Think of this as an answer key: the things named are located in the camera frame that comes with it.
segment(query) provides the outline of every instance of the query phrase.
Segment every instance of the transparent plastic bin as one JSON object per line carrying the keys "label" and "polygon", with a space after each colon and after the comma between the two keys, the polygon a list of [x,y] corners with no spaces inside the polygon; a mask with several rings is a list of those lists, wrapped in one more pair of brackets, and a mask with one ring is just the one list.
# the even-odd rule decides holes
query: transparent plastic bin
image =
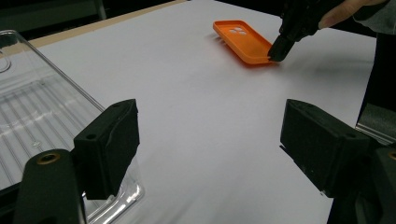
{"label": "transparent plastic bin", "polygon": [[[0,31],[0,189],[21,182],[24,164],[73,139],[104,108],[15,31]],[[144,194],[133,159],[119,194],[84,197],[89,223],[113,222]]]}

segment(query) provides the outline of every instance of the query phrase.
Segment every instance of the person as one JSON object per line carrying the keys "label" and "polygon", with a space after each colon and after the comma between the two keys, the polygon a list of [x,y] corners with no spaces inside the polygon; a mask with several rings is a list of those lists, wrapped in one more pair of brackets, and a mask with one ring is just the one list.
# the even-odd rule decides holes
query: person
{"label": "person", "polygon": [[327,12],[318,28],[332,27],[350,17],[376,32],[375,61],[361,113],[366,104],[396,112],[396,0],[346,0]]}

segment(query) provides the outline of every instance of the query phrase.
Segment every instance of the finger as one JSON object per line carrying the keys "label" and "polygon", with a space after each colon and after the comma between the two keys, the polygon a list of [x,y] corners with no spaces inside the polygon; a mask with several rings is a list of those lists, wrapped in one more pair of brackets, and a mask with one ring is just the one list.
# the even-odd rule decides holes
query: finger
{"label": "finger", "polygon": [[346,0],[342,4],[326,13],[318,24],[319,29],[334,26],[340,21],[344,21],[355,14],[367,1]]}

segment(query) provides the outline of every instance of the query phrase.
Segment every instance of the sleeve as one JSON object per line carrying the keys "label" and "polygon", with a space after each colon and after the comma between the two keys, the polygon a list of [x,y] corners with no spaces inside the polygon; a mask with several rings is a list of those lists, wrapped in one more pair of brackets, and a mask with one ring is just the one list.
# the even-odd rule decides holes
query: sleeve
{"label": "sleeve", "polygon": [[369,27],[374,32],[386,35],[396,35],[396,0],[383,4],[362,7],[354,20]]}

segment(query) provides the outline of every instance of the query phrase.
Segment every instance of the table surface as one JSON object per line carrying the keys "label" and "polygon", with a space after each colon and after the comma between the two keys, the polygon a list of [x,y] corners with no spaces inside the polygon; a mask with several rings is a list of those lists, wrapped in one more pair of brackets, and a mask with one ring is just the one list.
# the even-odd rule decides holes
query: table surface
{"label": "table surface", "polygon": [[176,1],[33,41],[101,105],[137,101],[146,194],[118,223],[326,223],[332,199],[279,147],[285,103],[317,105],[354,127],[375,39],[324,29],[284,62],[251,66],[213,30],[222,20],[245,21],[271,43],[281,23],[216,1]]}

